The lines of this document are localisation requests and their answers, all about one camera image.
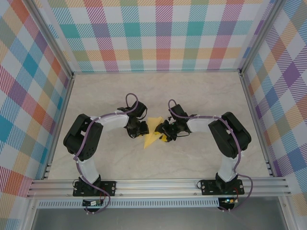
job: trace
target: robotic arm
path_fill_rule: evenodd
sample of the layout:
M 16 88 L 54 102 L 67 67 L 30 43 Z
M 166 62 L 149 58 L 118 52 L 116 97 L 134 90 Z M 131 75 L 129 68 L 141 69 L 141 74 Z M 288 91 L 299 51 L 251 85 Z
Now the robotic arm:
M 215 176 L 215 184 L 208 184 L 209 186 L 206 186 L 206 190 L 212 191 L 214 190 L 212 186 L 216 186 L 220 192 L 227 192 L 235 184 L 238 184 L 237 173 L 235 171 L 238 161 L 238 149 L 226 125 L 221 120 L 214 119 L 213 117 L 188 116 L 179 104 L 170 108 L 169 111 L 171 112 L 171 117 L 157 126 L 155 130 L 164 134 L 162 140 L 165 142 L 175 141 L 177 137 L 183 137 L 182 135 L 178 136 L 181 132 L 188 134 L 192 132 L 211 132 L 219 150 L 223 154 L 221 167 Z M 251 142 L 251 136 L 247 130 L 231 112 L 223 114 L 221 118 L 231 127 L 238 140 L 240 149 L 242 151 L 246 150 Z
M 96 187 L 103 187 L 101 177 L 95 167 L 94 158 L 92 157 L 96 152 L 102 133 L 120 127 L 125 128 L 131 138 L 149 133 L 146 122 L 141 121 L 146 116 L 145 114 L 142 117 L 144 112 L 147 112 L 147 107 L 143 103 L 138 102 L 136 109 L 133 112 L 129 112 L 131 108 L 136 106 L 136 103 L 137 102 L 135 102 L 132 107 L 117 109 L 113 115 L 99 117 L 97 119 L 97 117 L 94 116 L 89 117 L 85 114 L 81 114 L 74 121 L 63 143 L 69 153 L 76 155 L 85 139 L 85 145 L 77 156 L 77 167 L 82 176 L 79 177 L 79 181 L 82 185 L 79 187 L 81 193 L 87 194 L 88 196 L 97 196 L 98 190 L 90 186 L 88 182 Z M 84 134 L 93 120 L 96 121 L 92 124 L 88 133 Z

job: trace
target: black servo bracket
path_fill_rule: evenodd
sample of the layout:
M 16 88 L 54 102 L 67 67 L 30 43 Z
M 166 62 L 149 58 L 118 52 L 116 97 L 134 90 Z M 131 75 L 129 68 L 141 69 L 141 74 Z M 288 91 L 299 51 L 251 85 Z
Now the black servo bracket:
M 231 112 L 223 114 L 222 119 L 226 121 L 233 130 L 241 150 L 246 150 L 248 144 L 251 142 L 251 136 L 248 131 Z M 228 132 L 225 124 L 220 120 L 215 120 L 208 124 L 208 127 L 221 153 L 226 157 L 231 157 L 232 159 L 236 158 L 238 155 L 236 142 Z
M 116 181 L 101 181 L 100 177 L 96 182 L 93 183 L 98 188 L 105 190 L 109 193 L 110 196 L 115 196 L 116 192 Z M 100 196 L 100 191 L 94 189 L 86 182 L 84 182 L 81 178 L 73 184 L 73 193 L 72 196 Z
M 201 180 L 198 182 L 198 187 L 201 189 L 203 196 L 209 195 L 243 195 L 245 193 L 242 180 L 236 179 L 232 182 L 231 186 L 221 190 L 216 180 Z
M 75 155 L 79 151 L 84 139 L 83 132 L 86 132 L 91 122 L 92 120 L 89 116 L 80 114 L 72 124 L 63 141 L 64 146 L 70 154 Z M 93 123 L 88 132 L 84 148 L 78 156 L 81 161 L 90 159 L 96 152 L 102 129 L 102 124 L 98 122 Z

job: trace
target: gray floor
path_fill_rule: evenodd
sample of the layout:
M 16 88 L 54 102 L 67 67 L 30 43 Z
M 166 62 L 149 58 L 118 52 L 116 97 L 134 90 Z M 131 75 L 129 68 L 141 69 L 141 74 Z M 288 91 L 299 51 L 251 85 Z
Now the gray floor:
M 251 198 L 241 209 L 108 208 L 87 216 L 82 209 L 39 209 L 33 230 L 286 230 L 277 197 Z
M 173 98 L 190 114 L 222 115 L 233 112 L 252 136 L 238 172 L 268 176 L 246 98 L 236 72 L 132 73 L 77 75 L 52 162 L 49 179 L 76 179 L 79 174 L 63 139 L 79 114 L 99 116 L 125 106 L 125 95 L 137 94 L 148 107 L 147 117 L 164 119 Z M 104 133 L 94 155 L 105 179 L 214 177 L 221 153 L 209 133 L 192 133 L 176 142 L 160 140 L 143 149 L 144 137 L 131 139 L 125 129 Z

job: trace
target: aluminum rail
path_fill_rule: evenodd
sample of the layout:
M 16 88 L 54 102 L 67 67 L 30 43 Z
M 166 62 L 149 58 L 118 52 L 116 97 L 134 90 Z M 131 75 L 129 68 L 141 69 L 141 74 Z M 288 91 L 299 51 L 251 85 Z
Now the aluminum rail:
M 243 182 L 246 197 L 250 191 L 250 181 L 240 178 Z M 115 198 L 193 198 L 193 197 L 227 197 L 226 195 L 202 196 L 196 183 L 201 179 L 139 179 L 116 180 Z M 290 196 L 291 192 L 283 177 L 253 178 L 253 197 Z M 34 180 L 30 187 L 29 199 L 76 199 L 72 196 L 73 180 Z

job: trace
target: yellow object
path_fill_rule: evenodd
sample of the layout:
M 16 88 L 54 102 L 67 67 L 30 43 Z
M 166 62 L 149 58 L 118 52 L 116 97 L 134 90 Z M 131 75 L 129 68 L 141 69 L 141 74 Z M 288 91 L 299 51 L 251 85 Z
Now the yellow object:
M 144 149 L 150 146 L 152 143 L 154 143 L 156 140 L 158 140 L 161 137 L 161 133 L 155 132 L 155 128 L 163 123 L 163 118 L 153 118 L 149 117 L 147 120 L 147 125 L 149 129 L 149 134 L 145 135 L 145 143 L 144 143 Z
M 167 139 L 166 139 L 166 138 L 167 138 L 167 136 L 166 136 L 165 134 L 163 134 L 161 140 L 164 141 L 164 142 L 167 142 Z

